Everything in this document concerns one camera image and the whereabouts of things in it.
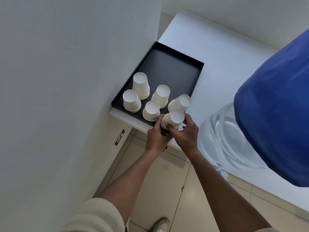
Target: power outlet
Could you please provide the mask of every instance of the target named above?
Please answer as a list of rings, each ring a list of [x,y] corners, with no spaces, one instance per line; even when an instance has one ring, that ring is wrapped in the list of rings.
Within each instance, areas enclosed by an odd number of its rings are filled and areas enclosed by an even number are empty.
[[[121,132],[121,134],[119,135],[119,137],[117,138],[117,140],[116,140],[116,142],[115,142],[115,146],[118,145],[118,143],[120,142],[120,140],[121,140],[121,138],[122,138],[122,136],[123,136],[124,133],[125,133],[125,130],[123,129],[122,132]]]

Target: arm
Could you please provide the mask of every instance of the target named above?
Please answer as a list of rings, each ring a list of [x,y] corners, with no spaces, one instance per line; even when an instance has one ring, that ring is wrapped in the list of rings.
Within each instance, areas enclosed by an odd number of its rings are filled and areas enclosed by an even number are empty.
[[[254,232],[271,225],[213,168],[197,148],[198,127],[185,113],[184,130],[165,124],[177,144],[187,155],[200,180],[221,232]]]
[[[161,134],[160,123],[164,114],[161,114],[153,129],[147,132],[145,152],[120,177],[107,186],[100,198],[111,202],[119,211],[126,223],[133,210],[137,195],[141,189],[144,178],[154,160],[164,151],[171,135]]]

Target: white textured sleeve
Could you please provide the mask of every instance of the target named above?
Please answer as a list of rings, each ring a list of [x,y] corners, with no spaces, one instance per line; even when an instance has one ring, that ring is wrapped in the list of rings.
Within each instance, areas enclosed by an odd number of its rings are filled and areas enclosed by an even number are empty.
[[[280,232],[280,231],[274,228],[265,228],[265,229],[257,230],[256,232]]]
[[[125,224],[117,208],[101,198],[84,203],[64,226],[63,232],[124,232]]]

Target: countertop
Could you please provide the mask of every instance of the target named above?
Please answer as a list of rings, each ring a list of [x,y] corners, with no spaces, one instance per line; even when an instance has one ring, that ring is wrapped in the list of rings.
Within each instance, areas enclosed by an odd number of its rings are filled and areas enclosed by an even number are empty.
[[[193,15],[179,12],[159,42],[205,65],[187,109],[195,123],[202,122],[233,101],[238,88],[276,50],[241,34]],[[112,108],[110,115],[147,133],[150,125]],[[180,150],[175,140],[169,143]],[[228,173],[309,212],[309,188],[293,186],[270,169],[230,170]]]

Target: person's right hand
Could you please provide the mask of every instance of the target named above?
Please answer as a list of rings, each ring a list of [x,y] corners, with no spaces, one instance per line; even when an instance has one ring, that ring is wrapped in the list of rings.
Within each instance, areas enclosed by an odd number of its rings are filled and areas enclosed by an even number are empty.
[[[175,138],[177,144],[180,146],[182,151],[187,155],[191,151],[197,151],[197,134],[198,127],[192,120],[191,116],[184,113],[184,124],[183,130],[176,130],[171,124],[165,123],[168,131]]]

